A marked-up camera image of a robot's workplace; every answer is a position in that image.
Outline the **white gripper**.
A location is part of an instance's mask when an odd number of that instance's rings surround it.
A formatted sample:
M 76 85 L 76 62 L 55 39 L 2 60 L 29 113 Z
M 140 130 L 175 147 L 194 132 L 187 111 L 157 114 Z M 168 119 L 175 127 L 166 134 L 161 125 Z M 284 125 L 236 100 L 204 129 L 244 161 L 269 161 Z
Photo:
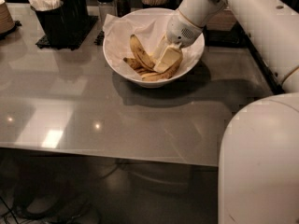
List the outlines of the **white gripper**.
M 165 35 L 152 52 L 154 70 L 163 73 L 182 57 L 181 49 L 169 45 L 169 42 L 187 48 L 195 42 L 202 31 L 202 28 L 193 25 L 179 10 L 176 10 L 167 24 Z

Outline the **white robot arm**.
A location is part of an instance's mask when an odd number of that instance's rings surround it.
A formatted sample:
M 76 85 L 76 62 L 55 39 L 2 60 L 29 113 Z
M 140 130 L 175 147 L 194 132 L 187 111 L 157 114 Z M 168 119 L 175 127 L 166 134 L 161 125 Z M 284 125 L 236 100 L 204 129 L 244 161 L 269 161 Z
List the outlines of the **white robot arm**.
M 281 0 L 182 0 L 162 44 L 192 45 L 224 8 L 260 59 L 245 74 L 255 96 L 222 135 L 218 224 L 298 224 L 298 13 Z

